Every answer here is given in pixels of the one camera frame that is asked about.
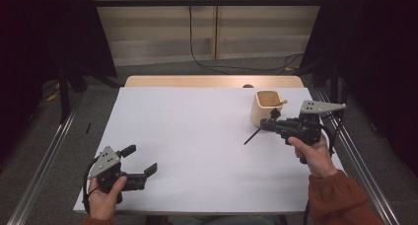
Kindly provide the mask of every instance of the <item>person's hand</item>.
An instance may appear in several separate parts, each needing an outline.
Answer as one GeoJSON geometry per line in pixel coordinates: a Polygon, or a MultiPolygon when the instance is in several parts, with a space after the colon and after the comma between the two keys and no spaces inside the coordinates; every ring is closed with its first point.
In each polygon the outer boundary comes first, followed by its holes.
{"type": "Polygon", "coordinates": [[[314,177],[326,178],[338,172],[331,161],[323,134],[320,136],[319,142],[313,146],[308,146],[296,137],[289,137],[289,143],[295,147],[296,157],[307,159],[308,167],[314,177]]]}
{"type": "Polygon", "coordinates": [[[120,177],[113,185],[110,193],[101,192],[95,189],[99,186],[98,179],[90,181],[90,217],[99,220],[111,219],[116,209],[117,195],[122,191],[127,181],[126,177],[120,177]]]}

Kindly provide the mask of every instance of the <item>metal bracket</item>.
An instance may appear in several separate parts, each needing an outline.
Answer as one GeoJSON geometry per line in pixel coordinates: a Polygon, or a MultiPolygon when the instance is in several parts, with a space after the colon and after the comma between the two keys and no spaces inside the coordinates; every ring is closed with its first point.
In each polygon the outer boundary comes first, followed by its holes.
{"type": "Polygon", "coordinates": [[[319,101],[305,100],[301,107],[301,113],[328,113],[338,110],[344,110],[345,104],[331,104],[319,101]]]}
{"type": "Polygon", "coordinates": [[[106,146],[101,155],[99,155],[98,162],[96,162],[95,166],[90,171],[88,179],[98,176],[119,162],[119,156],[117,156],[117,154],[110,148],[110,146],[106,146]]]}

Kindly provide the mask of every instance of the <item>black curtain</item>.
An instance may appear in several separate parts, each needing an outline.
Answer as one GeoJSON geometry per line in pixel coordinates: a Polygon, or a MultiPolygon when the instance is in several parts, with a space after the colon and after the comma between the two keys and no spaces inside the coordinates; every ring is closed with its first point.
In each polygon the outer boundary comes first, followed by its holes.
{"type": "Polygon", "coordinates": [[[418,176],[417,14],[416,0],[324,0],[301,68],[312,68],[316,86],[333,72],[344,77],[393,152],[418,176]]]}
{"type": "Polygon", "coordinates": [[[1,160],[25,130],[41,86],[64,68],[116,76],[93,0],[0,0],[1,160]]]}

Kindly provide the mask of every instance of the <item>sleeve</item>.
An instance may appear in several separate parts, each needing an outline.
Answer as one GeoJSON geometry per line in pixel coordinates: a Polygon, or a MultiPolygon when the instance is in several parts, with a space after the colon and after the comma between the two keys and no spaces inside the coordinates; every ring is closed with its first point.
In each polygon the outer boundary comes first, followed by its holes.
{"type": "Polygon", "coordinates": [[[115,223],[113,219],[99,220],[99,219],[94,219],[88,216],[83,220],[82,225],[115,225],[115,223]]]}
{"type": "Polygon", "coordinates": [[[309,198],[313,224],[383,224],[368,195],[342,171],[325,179],[310,176],[309,198]]]}

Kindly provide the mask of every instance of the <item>wall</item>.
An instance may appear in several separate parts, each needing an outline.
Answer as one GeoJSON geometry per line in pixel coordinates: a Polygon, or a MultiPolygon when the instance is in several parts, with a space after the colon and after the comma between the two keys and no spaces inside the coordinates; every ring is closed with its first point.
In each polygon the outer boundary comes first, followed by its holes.
{"type": "MultiPolygon", "coordinates": [[[[98,8],[116,66],[191,60],[188,7],[98,8]]],[[[318,7],[192,7],[197,59],[305,51],[318,7]]]]}

